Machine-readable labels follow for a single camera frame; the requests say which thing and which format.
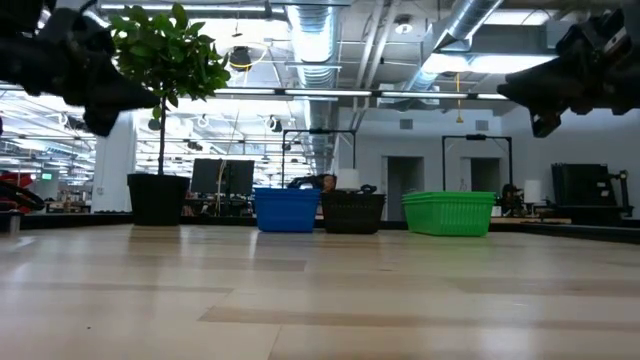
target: doorway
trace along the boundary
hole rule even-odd
[[[500,194],[500,159],[471,158],[471,191]]]
[[[406,221],[402,196],[424,190],[424,158],[389,156],[386,165],[387,220]]]

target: tree trunk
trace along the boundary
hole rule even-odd
[[[160,112],[160,156],[158,156],[158,175],[164,175],[164,133],[167,123],[167,96],[162,97]]]

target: black plant pot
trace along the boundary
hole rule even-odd
[[[189,178],[172,175],[129,174],[133,223],[143,226],[180,224]]]

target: potted plant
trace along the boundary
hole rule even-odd
[[[189,178],[164,174],[165,125],[169,104],[189,96],[204,100],[226,86],[229,72],[214,40],[200,34],[203,22],[190,23],[182,5],[171,14],[150,18],[140,6],[125,7],[124,17],[112,16],[116,60],[122,74],[161,98],[153,109],[159,121],[158,174],[129,174],[127,182],[136,225],[174,226],[180,222]]]

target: green basket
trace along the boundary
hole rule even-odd
[[[402,198],[409,231],[437,236],[485,236],[495,194],[429,192]]]

